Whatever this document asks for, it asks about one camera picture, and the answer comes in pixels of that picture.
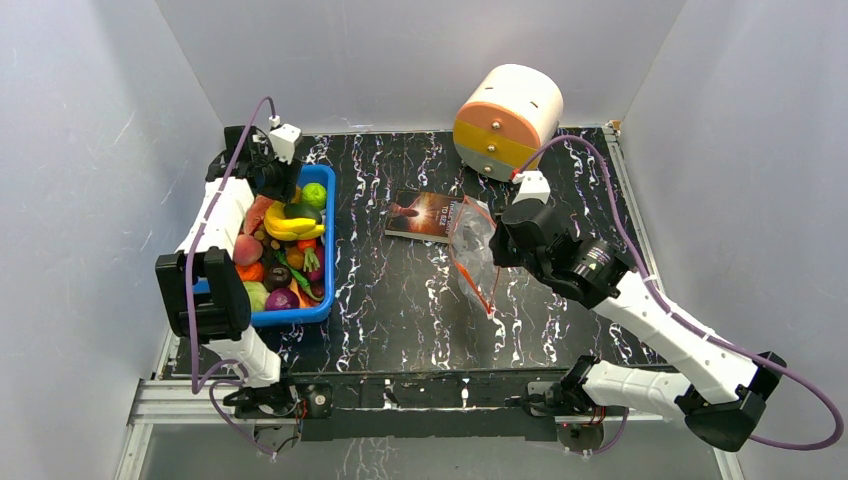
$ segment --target gray wall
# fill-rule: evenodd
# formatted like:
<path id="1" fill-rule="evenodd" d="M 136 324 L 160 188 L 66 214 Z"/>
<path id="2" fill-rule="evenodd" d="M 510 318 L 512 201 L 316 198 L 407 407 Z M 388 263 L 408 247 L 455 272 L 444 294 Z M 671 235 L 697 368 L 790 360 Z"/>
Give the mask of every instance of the gray wall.
<path id="1" fill-rule="evenodd" d="M 684 7 L 623 125 L 673 299 L 731 341 L 773 349 L 848 412 L 848 3 Z M 757 433 L 808 442 L 832 421 L 781 383 Z M 845 478 L 848 443 L 748 444 L 746 478 Z"/>
<path id="2" fill-rule="evenodd" d="M 225 124 L 260 95 L 307 132 L 443 129 L 493 67 L 547 73 L 563 121 L 624 116 L 683 0 L 157 0 Z"/>
<path id="3" fill-rule="evenodd" d="M 220 128 L 153 0 L 0 5 L 3 478 L 114 475 Z"/>

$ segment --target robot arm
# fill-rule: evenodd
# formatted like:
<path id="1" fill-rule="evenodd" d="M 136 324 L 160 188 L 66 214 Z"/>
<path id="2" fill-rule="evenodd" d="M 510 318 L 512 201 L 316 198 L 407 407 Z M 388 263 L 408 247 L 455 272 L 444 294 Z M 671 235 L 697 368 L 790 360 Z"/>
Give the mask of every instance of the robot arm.
<path id="1" fill-rule="evenodd" d="M 295 193 L 301 163 L 294 150 L 301 139 L 300 129 L 280 125 L 279 117 L 271 119 L 267 136 L 252 131 L 245 147 L 224 183 L 229 159 L 244 127 L 226 127 L 225 154 L 213 160 L 206 176 L 203 203 L 197 218 L 173 254 L 162 255 L 156 262 L 156 276 L 165 303 L 171 329 L 177 336 L 188 337 L 188 312 L 185 293 L 186 252 L 202 229 L 194 258 L 194 278 L 208 282 L 208 292 L 194 293 L 198 342 L 221 358 L 236 360 L 241 368 L 236 373 L 245 387 L 271 389 L 276 402 L 268 413 L 286 408 L 296 398 L 288 385 L 281 385 L 280 357 L 265 345 L 250 325 L 250 303 L 232 261 L 236 237 L 245 214 L 254 201 L 253 192 L 287 202 Z M 215 208 L 204 220 L 218 196 Z"/>
<path id="2" fill-rule="evenodd" d="M 521 190 L 526 183 L 524 179 Z M 550 411 L 557 403 L 585 409 L 620 405 L 683 418 L 707 443 L 738 451 L 762 416 L 779 375 L 675 322 L 631 271 L 627 257 L 603 240 L 576 238 L 554 209 L 543 203 L 547 197 L 544 188 L 541 190 L 529 196 L 519 191 L 518 201 L 498 218 L 490 241 L 495 263 L 524 267 L 555 293 L 622 325 L 679 373 L 649 372 L 581 357 L 540 406 Z M 674 308 L 710 331 L 684 310 Z M 783 363 L 774 354 L 764 355 Z"/>

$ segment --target tabletop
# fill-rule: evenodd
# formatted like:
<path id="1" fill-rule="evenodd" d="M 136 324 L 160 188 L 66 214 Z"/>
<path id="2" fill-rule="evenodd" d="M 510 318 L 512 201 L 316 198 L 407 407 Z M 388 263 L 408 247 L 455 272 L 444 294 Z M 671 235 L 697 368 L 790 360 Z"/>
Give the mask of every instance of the tabletop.
<path id="1" fill-rule="evenodd" d="M 599 127 L 560 133 L 592 142 L 609 160 Z M 489 320 L 461 293 L 447 245 L 389 237 L 383 223 L 399 189 L 468 195 L 505 206 L 510 186 L 462 166 L 450 132 L 327 135 L 298 147 L 306 163 L 337 176 L 336 302 L 326 322 L 259 330 L 294 372 L 420 371 L 570 366 L 594 354 L 618 364 L 660 359 L 619 325 L 553 294 L 523 269 L 503 269 Z M 619 211 L 632 222 L 613 165 Z M 626 251 L 610 211 L 600 165 L 582 146 L 562 143 L 543 157 L 552 204 L 563 220 Z M 190 374 L 180 342 L 166 377 Z M 217 361 L 201 349 L 202 366 Z"/>

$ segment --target clear plastic bag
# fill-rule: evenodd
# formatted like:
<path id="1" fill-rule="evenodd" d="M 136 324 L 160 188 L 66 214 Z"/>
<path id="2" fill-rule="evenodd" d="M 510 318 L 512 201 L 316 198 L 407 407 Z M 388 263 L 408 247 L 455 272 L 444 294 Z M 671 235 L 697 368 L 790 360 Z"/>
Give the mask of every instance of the clear plastic bag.
<path id="1" fill-rule="evenodd" d="M 451 260 L 459 273 L 459 289 L 487 316 L 494 314 L 495 288 L 501 272 L 489 249 L 489 239 L 494 234 L 495 222 L 489 207 L 466 196 L 450 233 Z"/>

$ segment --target peach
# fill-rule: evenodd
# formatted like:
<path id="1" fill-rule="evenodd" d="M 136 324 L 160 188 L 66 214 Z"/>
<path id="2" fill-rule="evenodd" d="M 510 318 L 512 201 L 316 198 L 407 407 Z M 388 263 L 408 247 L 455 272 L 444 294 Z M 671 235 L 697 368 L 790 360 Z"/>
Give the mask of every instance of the peach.
<path id="1" fill-rule="evenodd" d="M 241 234 L 236 237 L 233 248 L 233 262 L 236 265 L 246 267 L 256 263 L 262 257 L 262 244 L 250 235 Z"/>

